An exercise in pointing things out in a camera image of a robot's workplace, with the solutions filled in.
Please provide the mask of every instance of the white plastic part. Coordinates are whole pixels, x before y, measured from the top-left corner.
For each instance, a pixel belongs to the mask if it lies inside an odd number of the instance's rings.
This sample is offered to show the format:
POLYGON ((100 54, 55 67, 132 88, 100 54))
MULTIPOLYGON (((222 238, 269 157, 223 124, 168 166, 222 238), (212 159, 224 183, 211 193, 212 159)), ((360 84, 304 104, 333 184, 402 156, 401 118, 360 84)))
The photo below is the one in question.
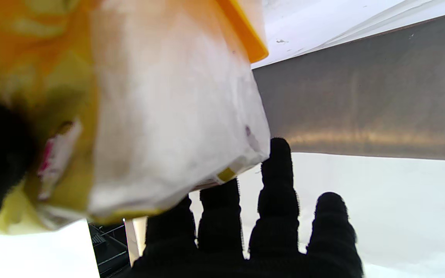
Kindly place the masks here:
POLYGON ((109 0, 92 14, 100 89, 88 211, 158 211, 269 155, 250 64, 216 2, 109 0))

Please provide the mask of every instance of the gloved hand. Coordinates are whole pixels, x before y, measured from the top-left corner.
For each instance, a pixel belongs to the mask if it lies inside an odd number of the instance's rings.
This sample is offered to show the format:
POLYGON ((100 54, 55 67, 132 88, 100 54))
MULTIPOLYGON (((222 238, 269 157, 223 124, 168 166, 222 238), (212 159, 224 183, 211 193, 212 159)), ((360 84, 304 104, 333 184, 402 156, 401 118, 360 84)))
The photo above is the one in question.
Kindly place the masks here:
POLYGON ((341 197, 324 193, 307 254, 298 251, 298 200, 293 189, 291 150, 272 139, 270 158, 262 163, 260 219, 245 260, 236 179, 200 192, 203 214, 195 244, 191 200, 147 220, 146 248, 128 277, 361 277, 355 230, 341 197))

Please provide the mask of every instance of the metal surface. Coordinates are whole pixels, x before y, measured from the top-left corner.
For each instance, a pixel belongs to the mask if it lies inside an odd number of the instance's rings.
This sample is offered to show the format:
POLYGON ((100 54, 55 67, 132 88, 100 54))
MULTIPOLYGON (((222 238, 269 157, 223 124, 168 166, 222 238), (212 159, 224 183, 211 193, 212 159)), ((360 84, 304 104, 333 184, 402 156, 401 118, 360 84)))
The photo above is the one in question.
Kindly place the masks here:
POLYGON ((293 151, 445 159, 445 17, 254 76, 293 151))

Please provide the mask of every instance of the plastic bag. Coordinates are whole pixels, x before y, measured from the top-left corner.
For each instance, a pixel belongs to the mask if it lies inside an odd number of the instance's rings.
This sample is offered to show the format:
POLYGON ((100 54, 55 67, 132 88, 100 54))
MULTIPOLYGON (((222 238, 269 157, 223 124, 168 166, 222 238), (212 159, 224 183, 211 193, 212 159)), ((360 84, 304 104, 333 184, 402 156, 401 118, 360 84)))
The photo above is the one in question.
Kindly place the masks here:
POLYGON ((248 48, 217 1, 56 3, 0 1, 0 101, 40 146, 1 230, 29 207, 48 229, 159 213, 268 157, 248 48))

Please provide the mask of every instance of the yellow bag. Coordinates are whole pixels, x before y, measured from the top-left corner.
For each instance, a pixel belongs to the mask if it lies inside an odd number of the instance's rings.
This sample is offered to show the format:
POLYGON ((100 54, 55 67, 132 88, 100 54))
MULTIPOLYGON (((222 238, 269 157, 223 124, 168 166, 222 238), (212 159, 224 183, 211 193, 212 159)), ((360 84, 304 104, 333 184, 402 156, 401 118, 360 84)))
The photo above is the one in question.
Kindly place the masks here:
MULTIPOLYGON (((232 23, 249 61, 265 58, 267 49, 262 35, 257 34, 243 12, 252 10, 248 4, 214 1, 232 23)), ((73 220, 91 217, 87 213, 87 200, 94 178, 98 89, 89 13, 99 3, 97 0, 0 0, 0 102, 31 123, 39 146, 38 161, 3 204, 1 233, 57 229, 73 220), (76 129, 79 131, 70 146, 73 154, 58 177, 59 183, 67 186, 57 186, 43 201, 39 197, 46 187, 39 176, 46 168, 42 158, 49 155, 49 144, 56 144, 52 139, 68 136, 76 129)), ((262 13, 257 10, 252 14, 262 13)), ((254 25, 263 28, 262 22, 254 25)), ((118 212, 107 221, 150 213, 157 212, 118 212)))

